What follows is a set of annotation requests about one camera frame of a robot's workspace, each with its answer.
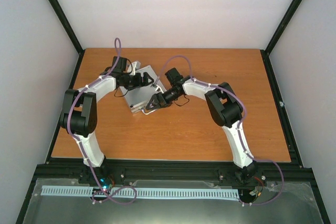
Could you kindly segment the aluminium poker case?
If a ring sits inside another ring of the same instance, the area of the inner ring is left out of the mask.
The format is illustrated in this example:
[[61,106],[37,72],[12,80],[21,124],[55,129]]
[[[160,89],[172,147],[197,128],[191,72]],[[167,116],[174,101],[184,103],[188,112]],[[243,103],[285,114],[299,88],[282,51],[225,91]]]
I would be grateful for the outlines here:
[[[140,69],[136,73],[140,73],[141,77],[143,77],[144,72],[148,72],[148,74],[154,79],[155,82],[155,80],[157,79],[157,75],[150,65],[143,68],[140,67]],[[160,80],[156,84],[161,86],[162,89],[166,91],[166,88]],[[155,93],[158,93],[154,91],[151,85],[146,87],[139,87],[130,91],[124,87],[121,87],[120,91],[132,113],[142,112],[145,109],[145,106],[147,105],[151,96]]]

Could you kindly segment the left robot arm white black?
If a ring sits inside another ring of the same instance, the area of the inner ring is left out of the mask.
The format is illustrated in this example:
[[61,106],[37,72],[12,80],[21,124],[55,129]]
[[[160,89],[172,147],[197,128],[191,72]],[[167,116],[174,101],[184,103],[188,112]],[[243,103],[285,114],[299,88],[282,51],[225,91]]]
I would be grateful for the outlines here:
[[80,89],[68,89],[59,119],[60,126],[76,141],[83,163],[93,167],[91,178],[100,184],[108,180],[109,170],[102,166],[105,156],[95,134],[97,103],[120,88],[124,95],[135,97],[135,102],[128,104],[132,112],[138,112],[155,91],[154,82],[157,78],[151,66],[141,68],[138,61],[132,62],[128,68],[122,66],[110,69],[107,67],[96,80]]

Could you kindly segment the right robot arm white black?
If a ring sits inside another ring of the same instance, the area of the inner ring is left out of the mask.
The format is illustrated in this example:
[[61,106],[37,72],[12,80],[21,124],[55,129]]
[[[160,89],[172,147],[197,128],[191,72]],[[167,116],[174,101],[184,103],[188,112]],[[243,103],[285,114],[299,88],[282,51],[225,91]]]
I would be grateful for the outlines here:
[[171,88],[151,96],[145,111],[152,112],[167,108],[179,97],[189,95],[206,101],[213,121],[222,128],[237,166],[235,177],[246,183],[254,176],[257,168],[243,129],[245,107],[226,82],[211,84],[190,76],[168,77]]

